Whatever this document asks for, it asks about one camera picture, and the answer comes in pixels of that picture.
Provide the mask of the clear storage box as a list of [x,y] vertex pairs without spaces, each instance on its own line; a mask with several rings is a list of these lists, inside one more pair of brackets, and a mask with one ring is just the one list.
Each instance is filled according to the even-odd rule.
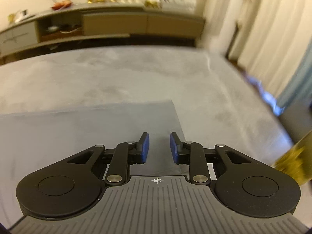
[[159,0],[162,9],[170,11],[184,11],[194,13],[197,7],[196,0]]

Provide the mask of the grey bed cover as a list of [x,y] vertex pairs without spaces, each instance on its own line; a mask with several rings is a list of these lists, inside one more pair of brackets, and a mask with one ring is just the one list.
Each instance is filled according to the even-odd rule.
[[172,101],[187,140],[271,165],[291,140],[223,57],[173,47],[65,51],[1,66],[1,113]]

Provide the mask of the blue curtain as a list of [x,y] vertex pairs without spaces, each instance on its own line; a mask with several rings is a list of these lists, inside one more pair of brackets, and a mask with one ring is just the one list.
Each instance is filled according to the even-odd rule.
[[311,50],[306,53],[296,73],[278,97],[277,104],[287,108],[308,97],[311,97]]

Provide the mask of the white curtain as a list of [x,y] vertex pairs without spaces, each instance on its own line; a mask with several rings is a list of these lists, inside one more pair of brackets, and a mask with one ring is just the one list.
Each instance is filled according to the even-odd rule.
[[311,41],[311,0],[206,0],[200,45],[227,54],[279,97]]

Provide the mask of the grey garment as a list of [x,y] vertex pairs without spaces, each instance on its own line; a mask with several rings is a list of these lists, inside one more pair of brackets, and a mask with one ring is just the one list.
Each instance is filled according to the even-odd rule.
[[150,136],[147,161],[131,166],[131,174],[188,174],[170,151],[170,134],[184,137],[170,100],[1,115],[1,224],[10,227],[22,216],[15,190],[26,175],[94,145],[137,141],[144,132]]

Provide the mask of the red fruit plate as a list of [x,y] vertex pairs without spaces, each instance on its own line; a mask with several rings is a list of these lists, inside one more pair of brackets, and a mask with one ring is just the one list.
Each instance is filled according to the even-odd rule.
[[61,9],[66,9],[66,8],[70,7],[71,5],[72,5],[71,0],[64,0],[61,2],[54,3],[54,5],[51,7],[51,9],[54,11],[57,11],[57,10],[61,10]]

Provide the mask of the yellow glass jar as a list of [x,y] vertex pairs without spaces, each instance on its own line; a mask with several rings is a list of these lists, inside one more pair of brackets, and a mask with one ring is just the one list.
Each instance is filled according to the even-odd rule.
[[274,163],[274,168],[291,176],[299,185],[311,181],[311,131]]

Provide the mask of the long grey TV cabinet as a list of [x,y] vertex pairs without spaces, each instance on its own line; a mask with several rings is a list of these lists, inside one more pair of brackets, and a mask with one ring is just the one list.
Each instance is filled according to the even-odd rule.
[[93,3],[48,10],[1,31],[1,56],[71,41],[159,36],[197,40],[202,16],[150,9],[143,4]]

